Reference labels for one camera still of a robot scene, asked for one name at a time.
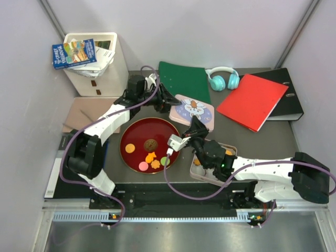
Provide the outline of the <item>silver tin lid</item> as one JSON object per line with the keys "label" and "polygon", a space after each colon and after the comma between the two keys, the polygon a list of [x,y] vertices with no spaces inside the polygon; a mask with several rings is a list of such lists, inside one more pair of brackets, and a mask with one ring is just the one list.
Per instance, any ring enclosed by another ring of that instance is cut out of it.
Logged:
{"label": "silver tin lid", "polygon": [[178,106],[172,106],[169,118],[171,121],[189,126],[193,116],[196,116],[203,123],[209,132],[214,130],[215,109],[211,104],[204,103],[183,95],[176,95],[175,98],[181,102]]}

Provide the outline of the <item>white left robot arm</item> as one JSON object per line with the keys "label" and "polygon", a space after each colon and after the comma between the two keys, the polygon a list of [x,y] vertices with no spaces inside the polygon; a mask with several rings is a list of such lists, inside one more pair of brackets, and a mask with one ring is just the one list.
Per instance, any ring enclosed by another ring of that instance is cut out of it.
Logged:
{"label": "white left robot arm", "polygon": [[101,202],[107,208],[114,208],[119,196],[113,192],[116,185],[103,169],[104,144],[123,124],[130,121],[141,106],[152,106],[159,113],[168,113],[172,106],[181,102],[175,98],[155,76],[134,75],[128,79],[127,88],[112,106],[95,122],[82,130],[73,130],[60,165],[60,178],[64,182],[63,171],[78,174],[85,185],[101,195]]}

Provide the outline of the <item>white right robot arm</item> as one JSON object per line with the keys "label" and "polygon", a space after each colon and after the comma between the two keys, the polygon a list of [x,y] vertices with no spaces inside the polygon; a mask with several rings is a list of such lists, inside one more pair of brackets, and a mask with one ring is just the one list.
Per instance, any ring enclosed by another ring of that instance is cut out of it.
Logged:
{"label": "white right robot arm", "polygon": [[182,136],[171,135],[168,155],[191,147],[194,160],[190,176],[194,179],[227,187],[231,181],[249,181],[245,202],[252,208],[271,200],[297,200],[316,204],[329,202],[330,169],[304,152],[280,160],[248,159],[237,155],[236,149],[206,139],[208,128],[196,116]]}

